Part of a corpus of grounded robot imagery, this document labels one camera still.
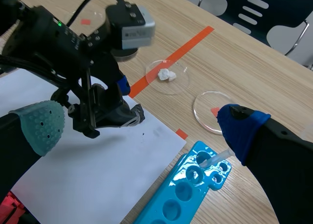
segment blue tube rack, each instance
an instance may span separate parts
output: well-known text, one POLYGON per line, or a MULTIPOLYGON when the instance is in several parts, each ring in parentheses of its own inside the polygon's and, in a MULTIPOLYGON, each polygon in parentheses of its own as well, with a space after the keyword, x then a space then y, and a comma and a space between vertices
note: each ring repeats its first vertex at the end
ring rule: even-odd
POLYGON ((203 142, 196 142, 180 157, 134 224, 189 224, 208 190, 221 189, 230 173, 227 160, 206 169, 199 166, 216 154, 203 142))

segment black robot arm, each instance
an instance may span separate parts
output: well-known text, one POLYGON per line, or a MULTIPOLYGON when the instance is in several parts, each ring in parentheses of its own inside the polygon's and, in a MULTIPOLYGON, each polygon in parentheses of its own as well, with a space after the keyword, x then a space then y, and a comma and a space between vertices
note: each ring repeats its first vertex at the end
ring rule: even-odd
MULTIPOLYGON (((82 3, 68 25, 89 1, 82 3)), ((24 68, 58 87, 51 100, 68 108, 74 130, 95 138, 98 128, 133 126, 144 120, 140 105, 130 109, 123 100, 130 85, 117 60, 125 61, 123 57, 133 57, 140 46, 151 44, 155 22, 145 8, 117 0, 106 8, 103 25, 88 35, 75 34, 43 6, 29 8, 20 0, 0 0, 0 9, 10 11, 9 16, 1 14, 0 34, 19 20, 0 56, 1 70, 24 68), (91 76, 108 88, 92 84, 91 76), (80 104, 68 101, 69 91, 80 104)))

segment black chair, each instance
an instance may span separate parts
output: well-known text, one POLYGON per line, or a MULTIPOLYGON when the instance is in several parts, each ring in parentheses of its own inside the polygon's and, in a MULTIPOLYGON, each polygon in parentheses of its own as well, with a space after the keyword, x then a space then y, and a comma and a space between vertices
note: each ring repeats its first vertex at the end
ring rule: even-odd
POLYGON ((267 34, 274 26, 297 27, 304 22, 305 28, 286 55, 290 54, 299 44, 309 27, 306 18, 313 11, 313 0, 226 1, 227 9, 218 17, 268 46, 267 34))

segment teal gripper pad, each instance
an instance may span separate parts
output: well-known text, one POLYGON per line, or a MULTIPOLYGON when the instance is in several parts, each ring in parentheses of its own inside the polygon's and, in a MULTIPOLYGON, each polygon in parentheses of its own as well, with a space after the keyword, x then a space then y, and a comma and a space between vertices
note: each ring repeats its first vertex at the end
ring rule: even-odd
POLYGON ((208 190, 221 189, 230 173, 227 160, 205 169, 199 166, 216 154, 203 142, 196 142, 180 157, 133 224, 189 224, 208 190))
POLYGON ((55 101, 43 101, 10 111, 20 117, 22 132, 33 150, 45 156, 60 140, 65 116, 55 101))

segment robotic arm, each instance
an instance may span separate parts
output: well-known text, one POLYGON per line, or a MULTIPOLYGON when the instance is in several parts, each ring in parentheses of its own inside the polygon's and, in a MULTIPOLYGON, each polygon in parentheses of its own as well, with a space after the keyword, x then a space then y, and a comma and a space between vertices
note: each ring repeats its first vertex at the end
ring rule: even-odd
POLYGON ((106 8, 106 21, 89 35, 76 35, 69 26, 90 0, 85 0, 67 24, 43 6, 28 7, 20 0, 0 0, 0 35, 19 20, 0 56, 2 72, 24 68, 58 87, 51 100, 68 108, 73 129, 85 136, 99 136, 103 127, 134 126, 144 120, 140 105, 130 109, 123 95, 130 93, 117 60, 136 55, 150 45, 155 22, 149 12, 117 0, 106 8), (92 84, 96 77, 108 87, 92 84), (80 104, 71 104, 72 91, 80 104))
POLYGON ((313 143, 269 114, 239 105, 222 107, 217 118, 227 144, 264 189, 279 223, 312 223, 313 143))
POLYGON ((4 181, 0 182, 0 202, 60 139, 63 106, 73 119, 73 129, 90 138, 99 136, 96 129, 135 126, 145 119, 140 104, 130 109, 123 100, 130 93, 130 85, 117 61, 134 57, 139 47, 151 44, 155 22, 144 7, 116 0, 106 8, 103 25, 91 34, 77 35, 69 26, 89 1, 85 0, 64 24, 43 6, 30 8, 20 0, 0 0, 0 36, 19 21, 0 55, 0 74, 19 67, 58 88, 51 93, 51 101, 0 118, 0 168, 4 181), (105 83, 107 89, 92 84, 91 76, 105 83), (80 104, 68 101, 69 91, 80 104), (34 125, 39 117, 41 122, 34 125))

